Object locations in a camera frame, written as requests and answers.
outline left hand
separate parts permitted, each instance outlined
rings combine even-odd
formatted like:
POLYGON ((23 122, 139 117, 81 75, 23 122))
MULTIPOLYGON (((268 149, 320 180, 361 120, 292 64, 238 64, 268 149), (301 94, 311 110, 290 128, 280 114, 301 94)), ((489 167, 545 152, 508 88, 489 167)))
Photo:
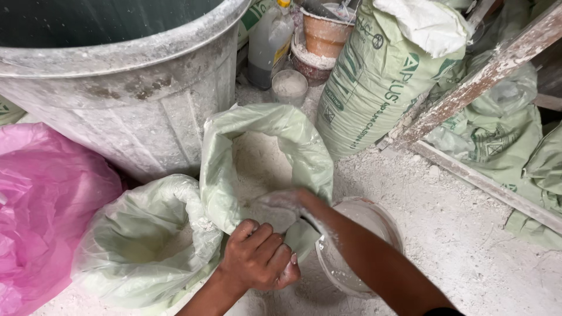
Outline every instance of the left hand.
POLYGON ((297 255, 283 243, 283 237, 273 233, 270 224, 260 225, 252 219, 244 220, 230 235, 217 272, 244 291, 280 290, 301 277, 297 255))

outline yellow bottle cap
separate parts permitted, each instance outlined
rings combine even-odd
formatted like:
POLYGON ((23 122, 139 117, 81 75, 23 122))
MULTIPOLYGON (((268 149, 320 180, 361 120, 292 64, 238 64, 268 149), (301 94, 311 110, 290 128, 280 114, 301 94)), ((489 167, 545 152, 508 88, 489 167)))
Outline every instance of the yellow bottle cap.
POLYGON ((284 8, 287 8, 291 5, 291 0, 277 0, 277 4, 284 8))

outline galvanized trash can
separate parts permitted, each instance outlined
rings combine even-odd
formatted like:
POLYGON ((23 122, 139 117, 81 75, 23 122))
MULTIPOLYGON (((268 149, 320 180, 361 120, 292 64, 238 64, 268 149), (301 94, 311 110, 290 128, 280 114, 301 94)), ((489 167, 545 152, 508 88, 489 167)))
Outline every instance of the galvanized trash can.
POLYGON ((0 8, 0 94, 147 183, 197 176, 203 124, 234 103, 250 0, 0 8))

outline bucket rim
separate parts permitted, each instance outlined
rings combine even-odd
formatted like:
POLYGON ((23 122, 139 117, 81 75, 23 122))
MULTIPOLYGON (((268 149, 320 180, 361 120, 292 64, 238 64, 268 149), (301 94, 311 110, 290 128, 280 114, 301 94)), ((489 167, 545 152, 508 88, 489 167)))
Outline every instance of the bucket rim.
POLYGON ((182 26, 118 43, 67 48, 0 47, 0 78, 76 78, 158 64, 220 37, 237 25, 249 6, 250 0, 224 0, 182 26))

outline dusty floor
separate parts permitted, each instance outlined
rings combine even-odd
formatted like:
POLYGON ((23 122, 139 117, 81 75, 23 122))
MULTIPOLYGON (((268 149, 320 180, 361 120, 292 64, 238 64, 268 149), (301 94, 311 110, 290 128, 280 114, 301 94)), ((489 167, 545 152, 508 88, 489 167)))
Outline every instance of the dusty floor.
MULTIPOLYGON (((303 111, 311 119, 321 90, 309 88, 303 111)), ((237 90, 239 105, 268 98, 252 88, 237 90)), ((405 238, 406 256, 466 315, 560 314, 562 252, 517 240, 502 230, 508 206, 419 155, 390 159, 374 146, 337 162, 334 177, 334 200, 364 196, 392 214, 405 238)), ((228 315, 393 314, 380 300, 347 297, 318 264, 311 253, 300 263, 301 281, 277 292, 251 291, 228 315)), ((160 314, 174 315, 192 293, 160 314)), ((105 306, 70 286, 33 315, 152 314, 105 306)))

